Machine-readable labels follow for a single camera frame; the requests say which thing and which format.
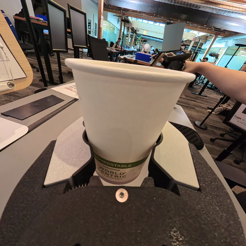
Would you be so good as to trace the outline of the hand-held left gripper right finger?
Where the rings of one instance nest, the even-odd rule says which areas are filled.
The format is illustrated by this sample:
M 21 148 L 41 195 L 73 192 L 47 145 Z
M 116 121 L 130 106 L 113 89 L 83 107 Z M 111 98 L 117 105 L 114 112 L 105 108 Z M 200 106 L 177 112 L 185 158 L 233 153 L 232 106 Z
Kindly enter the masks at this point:
M 199 190 L 188 140 L 168 121 L 152 149 L 148 171 L 157 187 L 172 191 L 180 185 Z

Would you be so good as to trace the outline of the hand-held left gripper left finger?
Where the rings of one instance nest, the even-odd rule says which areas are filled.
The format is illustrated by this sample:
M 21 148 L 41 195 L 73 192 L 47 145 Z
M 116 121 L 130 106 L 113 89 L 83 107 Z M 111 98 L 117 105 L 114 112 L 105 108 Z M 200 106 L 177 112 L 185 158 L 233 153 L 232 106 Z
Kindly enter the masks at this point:
M 72 187 L 83 185 L 94 172 L 93 149 L 87 139 L 83 117 L 80 117 L 58 136 L 44 186 L 66 182 Z

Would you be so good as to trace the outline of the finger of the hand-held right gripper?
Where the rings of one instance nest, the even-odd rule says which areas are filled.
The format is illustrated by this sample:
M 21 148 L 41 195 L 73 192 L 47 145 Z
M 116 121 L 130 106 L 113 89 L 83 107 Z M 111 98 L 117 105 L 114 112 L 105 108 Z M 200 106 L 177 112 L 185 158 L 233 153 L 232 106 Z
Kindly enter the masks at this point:
M 162 63 L 164 62 L 164 54 L 165 52 L 161 52 L 158 55 L 155 55 L 153 62 L 151 63 L 150 67 L 156 67 L 158 63 L 160 63 L 161 65 L 158 65 L 160 67 L 165 67 Z

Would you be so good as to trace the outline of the white green-banded paper cup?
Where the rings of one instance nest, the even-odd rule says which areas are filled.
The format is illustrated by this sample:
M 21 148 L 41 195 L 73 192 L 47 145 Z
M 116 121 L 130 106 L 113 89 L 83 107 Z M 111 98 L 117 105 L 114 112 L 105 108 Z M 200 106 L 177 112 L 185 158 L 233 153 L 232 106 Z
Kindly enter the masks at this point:
M 139 175 L 192 73 L 99 60 L 72 69 L 96 173 L 123 185 Z

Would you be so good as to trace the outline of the person's right forearm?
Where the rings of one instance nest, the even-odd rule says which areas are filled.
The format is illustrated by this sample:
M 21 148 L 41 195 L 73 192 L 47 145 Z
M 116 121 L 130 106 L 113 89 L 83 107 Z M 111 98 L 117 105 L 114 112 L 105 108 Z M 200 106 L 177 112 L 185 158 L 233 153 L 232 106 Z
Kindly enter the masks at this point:
M 207 78 L 223 94 L 246 104 L 246 72 L 215 66 L 208 62 L 195 64 L 197 72 Z

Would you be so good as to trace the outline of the person's right hand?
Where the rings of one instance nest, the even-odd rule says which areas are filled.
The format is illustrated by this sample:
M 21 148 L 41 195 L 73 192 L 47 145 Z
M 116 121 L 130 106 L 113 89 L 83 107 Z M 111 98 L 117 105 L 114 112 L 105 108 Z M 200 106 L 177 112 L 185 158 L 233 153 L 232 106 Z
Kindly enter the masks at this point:
M 199 71 L 199 63 L 185 61 L 182 71 L 187 73 L 193 73 L 193 74 L 197 73 Z

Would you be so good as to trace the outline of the blue crate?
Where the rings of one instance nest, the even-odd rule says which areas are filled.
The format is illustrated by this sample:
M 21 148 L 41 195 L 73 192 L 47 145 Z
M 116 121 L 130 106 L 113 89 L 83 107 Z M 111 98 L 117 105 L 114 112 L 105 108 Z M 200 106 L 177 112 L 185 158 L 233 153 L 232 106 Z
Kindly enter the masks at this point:
M 144 61 L 144 62 L 150 62 L 152 59 L 152 55 L 142 52 L 136 52 L 136 60 Z

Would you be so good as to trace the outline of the black stanchion pole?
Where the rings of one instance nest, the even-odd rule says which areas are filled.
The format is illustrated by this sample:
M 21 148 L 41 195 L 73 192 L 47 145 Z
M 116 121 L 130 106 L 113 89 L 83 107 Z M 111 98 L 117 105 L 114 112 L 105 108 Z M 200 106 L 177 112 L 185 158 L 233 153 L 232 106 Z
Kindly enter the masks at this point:
M 230 100 L 231 98 L 229 96 L 224 95 L 223 97 L 220 98 L 219 102 L 213 107 L 210 108 L 210 112 L 208 113 L 208 115 L 204 118 L 203 121 L 195 121 L 193 124 L 198 127 L 199 129 L 202 130 L 207 130 L 207 125 L 205 124 L 205 121 L 210 117 L 210 115 L 214 112 L 214 110 L 219 107 L 219 105 L 221 105 L 222 103 L 226 103 Z

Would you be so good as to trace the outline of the black office chair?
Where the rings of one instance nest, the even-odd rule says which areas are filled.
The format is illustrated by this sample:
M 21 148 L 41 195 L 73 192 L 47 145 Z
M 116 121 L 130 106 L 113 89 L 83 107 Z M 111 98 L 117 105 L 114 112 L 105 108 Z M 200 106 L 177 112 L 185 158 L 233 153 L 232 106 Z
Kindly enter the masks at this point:
M 108 42 L 88 35 L 88 52 L 93 60 L 109 61 Z

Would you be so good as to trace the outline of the black floor lamp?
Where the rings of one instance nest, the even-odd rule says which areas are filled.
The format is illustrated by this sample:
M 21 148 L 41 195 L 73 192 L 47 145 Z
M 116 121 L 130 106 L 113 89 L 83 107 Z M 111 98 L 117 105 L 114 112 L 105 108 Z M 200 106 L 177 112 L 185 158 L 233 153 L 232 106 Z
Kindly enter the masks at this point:
M 237 51 L 241 48 L 241 47 L 246 47 L 246 45 L 244 44 L 235 44 L 235 46 L 237 47 L 236 51 L 234 52 L 234 54 L 232 55 L 232 57 L 229 59 L 229 61 L 227 62 L 227 64 L 225 65 L 225 68 L 228 67 L 230 61 L 232 60 L 232 58 L 235 56 L 235 54 L 237 53 Z

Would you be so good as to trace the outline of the beige bag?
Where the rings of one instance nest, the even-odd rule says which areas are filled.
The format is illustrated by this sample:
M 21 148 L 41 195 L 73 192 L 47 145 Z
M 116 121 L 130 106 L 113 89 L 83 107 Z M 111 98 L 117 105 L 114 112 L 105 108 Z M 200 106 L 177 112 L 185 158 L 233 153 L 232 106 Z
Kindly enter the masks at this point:
M 232 109 L 231 104 L 230 103 L 225 103 L 225 104 L 221 104 L 216 109 L 214 109 L 214 111 L 212 113 L 213 114 L 220 114 L 223 111 L 230 111 L 231 109 Z

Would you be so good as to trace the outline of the paper sheet in plastic sleeve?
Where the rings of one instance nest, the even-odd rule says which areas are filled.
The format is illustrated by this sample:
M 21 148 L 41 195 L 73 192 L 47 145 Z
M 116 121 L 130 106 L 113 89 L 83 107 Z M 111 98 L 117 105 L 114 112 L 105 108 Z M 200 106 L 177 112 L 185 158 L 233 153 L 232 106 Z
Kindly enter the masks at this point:
M 55 86 L 52 87 L 51 89 L 60 92 L 62 94 L 65 94 L 67 96 L 73 97 L 75 99 L 79 99 L 75 82 L 69 84 L 62 84 L 60 86 Z

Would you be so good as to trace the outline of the wooden beam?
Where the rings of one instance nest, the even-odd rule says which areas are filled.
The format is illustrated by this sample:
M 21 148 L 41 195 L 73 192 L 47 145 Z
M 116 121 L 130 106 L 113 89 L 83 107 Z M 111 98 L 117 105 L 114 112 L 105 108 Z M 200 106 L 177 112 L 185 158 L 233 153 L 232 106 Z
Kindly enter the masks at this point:
M 104 1 L 103 0 L 98 0 L 97 38 L 99 38 L 99 39 L 102 39 L 103 7 L 104 7 Z

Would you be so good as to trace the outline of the wooden document stand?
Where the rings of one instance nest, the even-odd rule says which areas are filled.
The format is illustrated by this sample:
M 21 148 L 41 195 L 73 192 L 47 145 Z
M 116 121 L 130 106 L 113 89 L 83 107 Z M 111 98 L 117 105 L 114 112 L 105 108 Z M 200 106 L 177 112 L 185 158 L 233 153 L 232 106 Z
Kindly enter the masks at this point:
M 9 50 L 16 58 L 17 62 L 27 76 L 26 78 L 12 79 L 10 81 L 1 82 L 0 95 L 3 95 L 27 88 L 33 81 L 33 71 L 2 12 L 0 13 L 0 33 L 8 45 Z

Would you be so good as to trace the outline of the printed instruction sheet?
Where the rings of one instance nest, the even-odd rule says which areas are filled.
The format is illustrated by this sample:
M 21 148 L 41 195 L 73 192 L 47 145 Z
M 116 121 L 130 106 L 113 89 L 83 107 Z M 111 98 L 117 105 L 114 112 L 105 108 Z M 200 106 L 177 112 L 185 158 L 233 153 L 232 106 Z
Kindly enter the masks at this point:
M 26 74 L 9 50 L 8 45 L 0 36 L 0 82 L 10 81 L 12 79 L 26 78 Z

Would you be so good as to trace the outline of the black sign stand with pole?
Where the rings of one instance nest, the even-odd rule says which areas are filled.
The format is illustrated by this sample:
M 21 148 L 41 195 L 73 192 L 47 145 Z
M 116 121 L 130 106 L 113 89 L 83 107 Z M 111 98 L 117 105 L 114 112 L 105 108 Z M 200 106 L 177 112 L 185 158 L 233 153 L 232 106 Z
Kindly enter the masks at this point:
M 39 71 L 40 71 L 40 74 L 41 74 L 41 81 L 43 82 L 44 87 L 48 87 L 46 76 L 45 76 L 45 72 L 44 72 L 44 68 L 43 68 L 41 57 L 40 57 L 39 50 L 38 50 L 38 44 L 37 44 L 37 41 L 36 41 L 35 31 L 33 29 L 32 22 L 31 22 L 31 19 L 30 19 L 30 15 L 29 15 L 29 10 L 28 10 L 28 7 L 27 7 L 27 4 L 26 4 L 25 0 L 20 0 L 20 2 L 21 2 L 21 5 L 22 5 L 23 13 L 24 13 L 24 16 L 25 16 L 25 19 L 26 19 L 26 24 L 27 24 L 27 27 L 28 27 L 28 30 L 29 30 L 29 35 L 30 35 L 30 38 L 31 38 L 31 41 L 32 41 L 32 45 L 34 47 L 34 52 L 35 52 L 35 55 L 36 55 L 36 59 L 37 59 L 37 62 L 38 62 L 38 67 L 39 67 Z

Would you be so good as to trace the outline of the wooden office desk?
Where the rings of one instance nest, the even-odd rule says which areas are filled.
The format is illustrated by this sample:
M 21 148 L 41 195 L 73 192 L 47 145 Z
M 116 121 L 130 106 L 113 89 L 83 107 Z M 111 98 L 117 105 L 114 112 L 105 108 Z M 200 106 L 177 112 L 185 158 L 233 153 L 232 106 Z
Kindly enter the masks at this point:
M 19 16 L 13 15 L 13 18 L 14 18 L 14 20 L 19 20 L 21 22 L 25 22 L 26 23 L 26 19 L 24 17 L 19 17 Z M 31 20 L 31 23 L 32 23 L 33 27 L 50 31 L 50 28 L 49 28 L 47 22 L 40 21 L 40 20 L 37 20 L 37 19 L 30 19 L 30 20 Z

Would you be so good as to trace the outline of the blue striped jacket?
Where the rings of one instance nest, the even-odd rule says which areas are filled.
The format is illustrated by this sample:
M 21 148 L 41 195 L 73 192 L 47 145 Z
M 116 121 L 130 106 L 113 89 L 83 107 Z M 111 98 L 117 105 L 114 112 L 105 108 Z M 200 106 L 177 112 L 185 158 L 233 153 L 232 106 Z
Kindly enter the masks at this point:
M 15 36 L 17 42 L 19 42 L 19 38 L 18 38 L 18 35 L 17 35 L 17 32 L 16 32 L 16 30 L 15 30 L 14 25 L 11 23 L 10 19 L 8 18 L 8 16 L 5 14 L 5 12 L 4 12 L 2 9 L 1 9 L 1 12 L 2 12 L 2 14 L 3 14 L 3 16 L 4 16 L 5 20 L 6 20 L 6 22 L 8 23 L 8 25 L 9 25 L 11 31 L 13 32 L 13 34 L 14 34 L 14 36 Z

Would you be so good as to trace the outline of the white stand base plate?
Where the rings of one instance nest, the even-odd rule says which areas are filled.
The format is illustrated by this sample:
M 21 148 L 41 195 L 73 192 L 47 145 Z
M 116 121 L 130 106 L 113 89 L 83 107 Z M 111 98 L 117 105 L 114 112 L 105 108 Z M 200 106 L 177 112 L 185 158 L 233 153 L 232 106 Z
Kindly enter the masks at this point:
M 0 150 L 24 136 L 28 130 L 25 125 L 0 118 Z

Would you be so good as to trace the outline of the white sign in black frame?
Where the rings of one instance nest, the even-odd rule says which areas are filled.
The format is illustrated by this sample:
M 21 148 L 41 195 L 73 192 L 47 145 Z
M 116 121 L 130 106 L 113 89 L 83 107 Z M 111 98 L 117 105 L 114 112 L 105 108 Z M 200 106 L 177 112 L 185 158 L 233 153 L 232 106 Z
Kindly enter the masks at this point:
M 246 105 L 237 101 L 223 120 L 223 124 L 237 132 L 246 133 Z

